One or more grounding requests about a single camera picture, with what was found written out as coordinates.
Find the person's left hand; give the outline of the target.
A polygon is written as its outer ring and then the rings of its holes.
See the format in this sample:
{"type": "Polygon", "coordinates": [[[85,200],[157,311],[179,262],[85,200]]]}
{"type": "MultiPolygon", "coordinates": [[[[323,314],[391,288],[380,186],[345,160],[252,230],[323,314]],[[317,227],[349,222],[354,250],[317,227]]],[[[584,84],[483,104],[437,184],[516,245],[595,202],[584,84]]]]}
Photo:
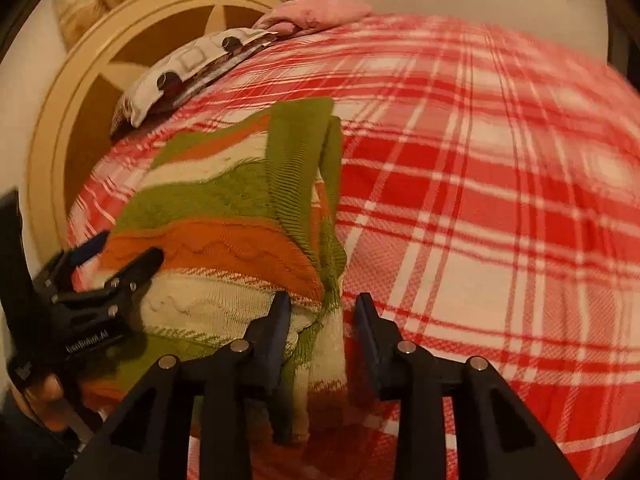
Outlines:
{"type": "Polygon", "coordinates": [[[64,389],[55,374],[48,375],[38,384],[17,393],[21,410],[32,420],[53,431],[70,428],[66,408],[63,406],[64,389]]]}

